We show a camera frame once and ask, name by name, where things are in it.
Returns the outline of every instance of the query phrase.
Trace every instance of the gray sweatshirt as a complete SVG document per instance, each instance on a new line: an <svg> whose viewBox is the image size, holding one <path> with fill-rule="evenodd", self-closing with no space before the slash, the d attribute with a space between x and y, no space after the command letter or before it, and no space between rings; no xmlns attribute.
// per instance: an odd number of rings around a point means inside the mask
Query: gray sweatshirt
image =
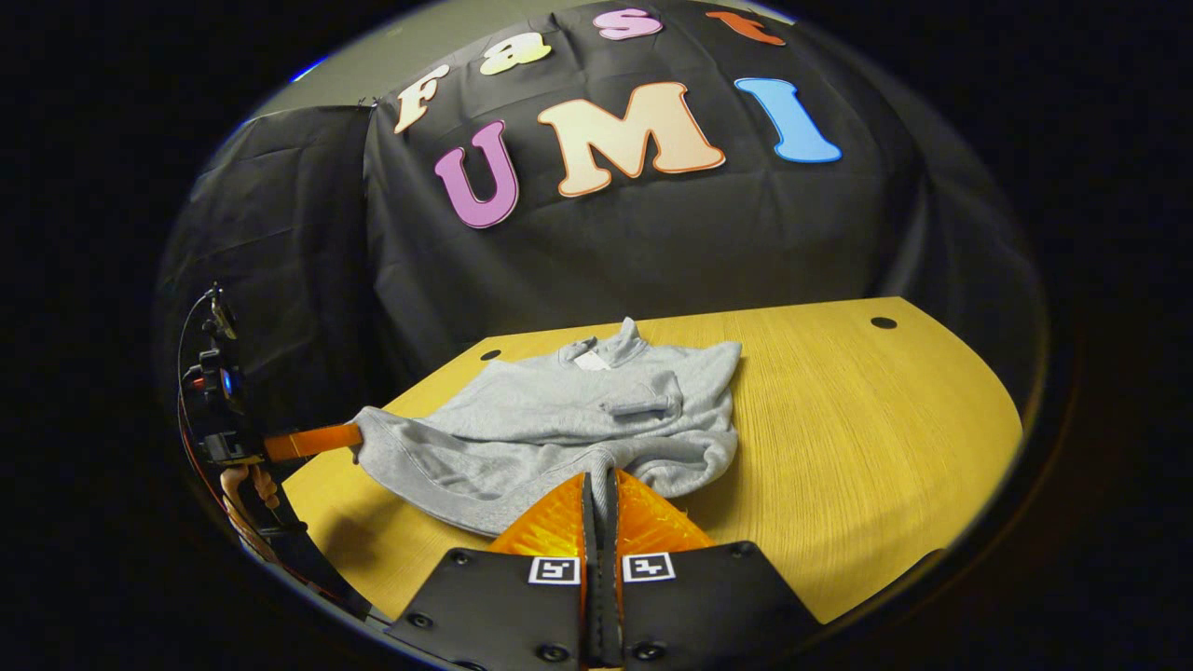
<svg viewBox="0 0 1193 671"><path fill-rule="evenodd" d="M606 340L490 362L429 417L365 407L353 451L385 488L478 534L500 535L585 472L604 521L613 468L668 498L725 472L737 449L729 380L740 356L740 343L651 346L626 318Z"/></svg>

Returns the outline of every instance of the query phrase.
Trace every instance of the peach letter m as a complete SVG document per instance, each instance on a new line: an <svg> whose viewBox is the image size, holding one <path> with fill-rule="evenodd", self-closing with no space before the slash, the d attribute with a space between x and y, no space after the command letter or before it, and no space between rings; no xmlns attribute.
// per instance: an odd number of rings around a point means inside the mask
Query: peach letter m
<svg viewBox="0 0 1193 671"><path fill-rule="evenodd" d="M569 198L600 191L612 181L610 171L596 167L593 150L618 170L637 178L647 162L647 142L654 137L659 172L709 170L725 162L725 154L709 144L692 118L678 81L644 84L630 93L625 118L617 118L588 100L560 103L539 112L538 122L555 128L567 176L560 193Z"/></svg>

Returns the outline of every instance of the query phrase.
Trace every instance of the cable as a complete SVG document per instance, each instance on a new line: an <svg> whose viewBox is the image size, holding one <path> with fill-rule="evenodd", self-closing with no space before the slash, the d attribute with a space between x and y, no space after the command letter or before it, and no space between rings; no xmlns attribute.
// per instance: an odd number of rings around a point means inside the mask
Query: cable
<svg viewBox="0 0 1193 671"><path fill-rule="evenodd" d="M224 497L222 497L220 494L216 494L215 488L211 486L211 480L206 476L206 473L199 466L198 457L194 456L194 448L193 448L193 445L191 445L191 441L190 441L190 438L187 436L187 433L192 432L191 419L186 414L186 402L184 402L184 400L183 400L183 377L184 377L184 375L183 375L183 343L186 339L186 330L187 330L187 327L191 324L191 318L194 316L194 310L198 309L198 307L200 304L203 304L203 301L206 301L208 298L210 298L215 293L216 293L215 289L208 289L206 291L203 293L203 296L200 296L199 300L194 301L194 304L191 306L190 312L186 313L186 319L183 320L183 330L181 330L181 332L178 336L178 356L175 358L175 369L177 369L177 373L178 373L178 375L177 375L177 377L178 377L178 432L179 432L179 435L183 438L184 451L185 451L185 454L187 456L187 462L191 464L191 468L194 470L196 475L198 475L199 479L203 480L203 484L206 485L208 492L211 493L211 498L215 499L216 505L220 506L220 510L223 511L224 516L229 516L228 507L223 503L224 501ZM240 515L241 519L243 519L245 523L248 524L248 516L245 513L245 511L240 510L240 506L236 505L236 501L231 500L231 497L228 497L227 500L228 500L229 504L231 504L233 510L235 510L236 513ZM270 509L270 512L273 515L273 518L277 519L278 524L280 525L282 524L282 518L278 517L278 513L273 509ZM255 535L258 538L260 538L262 543L265 543L266 546L271 546L271 543L265 538L265 536L262 536L256 529L253 529L252 524L248 524L248 527L249 527L249 529L253 530L253 535ZM252 546L253 546L252 541L249 541L248 537L245 536L245 534L241 533L241 530L235 524L231 524L231 528L233 528L233 531L235 531L236 535L241 538L241 541L243 543L248 544L252 548ZM316 585L314 583L314 580L307 579L307 577L304 577L302 573L298 573L297 571L295 571L293 568L291 568L289 565L286 565L284 561L282 561L280 558L278 559L277 564L283 570L285 570L286 573L289 573L291 577L293 577L296 580L298 580L303 585L305 585L305 586L314 586L316 590L319 590L320 593L322 593L323 596L327 596L328 598L334 599L345 610L351 611L351 608L348 608L347 599L345 599L344 597L336 596L336 595L334 595L334 593L324 590L323 587Z"/></svg>

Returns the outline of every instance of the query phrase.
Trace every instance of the clothing label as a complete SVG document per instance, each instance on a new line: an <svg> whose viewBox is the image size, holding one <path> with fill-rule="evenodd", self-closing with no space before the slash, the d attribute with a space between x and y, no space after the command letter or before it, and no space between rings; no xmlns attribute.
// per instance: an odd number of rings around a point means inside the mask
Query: clothing label
<svg viewBox="0 0 1193 671"><path fill-rule="evenodd" d="M600 358L600 355L592 351L585 352L571 361L576 362L576 365L585 370L612 370L608 364L605 363L605 359Z"/></svg>

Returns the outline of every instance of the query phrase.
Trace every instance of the black fabric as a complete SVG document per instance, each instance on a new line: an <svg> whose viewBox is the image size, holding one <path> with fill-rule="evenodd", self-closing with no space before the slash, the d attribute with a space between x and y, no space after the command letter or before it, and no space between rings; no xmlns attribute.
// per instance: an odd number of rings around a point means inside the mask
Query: black fabric
<svg viewBox="0 0 1193 671"><path fill-rule="evenodd" d="M375 110L260 117L200 174L162 261L155 362L173 404L187 308L220 281L240 319L251 412L277 433L383 405L494 334L679 314L901 295L994 369L1020 412L1043 343L1038 279L1014 216L959 135L917 96L803 21L750 16L787 45L705 16L725 7L638 2L661 32L614 42L599 2L509 26L446 57L427 113L395 135L396 82ZM486 49L538 31L554 53L494 76ZM840 161L795 164L734 80L792 82ZM555 130L537 122L582 98L624 115L643 84L679 81L724 165L613 183L565 198ZM435 161L466 149L476 196L494 189L472 135L503 119L519 179L513 214L487 229L452 209ZM202 343L197 324L186 343Z"/></svg>
<svg viewBox="0 0 1193 671"><path fill-rule="evenodd" d="M752 16L787 45L754 42L705 16L725 7L633 6L661 32L608 41L598 2L509 26L444 59L426 115L400 135L396 93L365 146L370 272L385 336L426 375L487 336L580 324L902 295L982 356L1022 411L1041 326L1038 282L989 174L947 123L904 87L812 27ZM554 53L494 76L486 49L537 31ZM743 76L792 82L840 161L795 164L772 150L766 112L734 88ZM724 165L631 179L594 152L613 183L565 198L563 160L537 116L582 98L625 113L641 85L679 81ZM472 135L502 119L519 179L513 214L486 229L456 215L435 161L466 150L480 199L493 178Z"/></svg>
<svg viewBox="0 0 1193 671"><path fill-rule="evenodd" d="M171 234L155 298L154 357L167 407L177 398L183 320L212 281L225 288L239 322L249 414L260 431L346 421L392 396L398 380L377 364L379 310L365 265L367 122L367 107L259 117L200 173ZM187 330L184 355L205 344L199 321Z"/></svg>

